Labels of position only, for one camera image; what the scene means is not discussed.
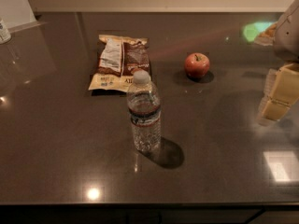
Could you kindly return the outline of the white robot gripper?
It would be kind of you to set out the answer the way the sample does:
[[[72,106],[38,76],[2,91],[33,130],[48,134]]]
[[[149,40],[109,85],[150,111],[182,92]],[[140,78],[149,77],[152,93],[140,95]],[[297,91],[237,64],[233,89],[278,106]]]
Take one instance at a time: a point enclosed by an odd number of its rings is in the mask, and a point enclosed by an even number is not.
[[[299,0],[280,16],[274,36],[274,52],[285,62],[299,62]],[[280,121],[299,100],[299,64],[285,63],[270,69],[265,80],[257,121],[269,126]]]

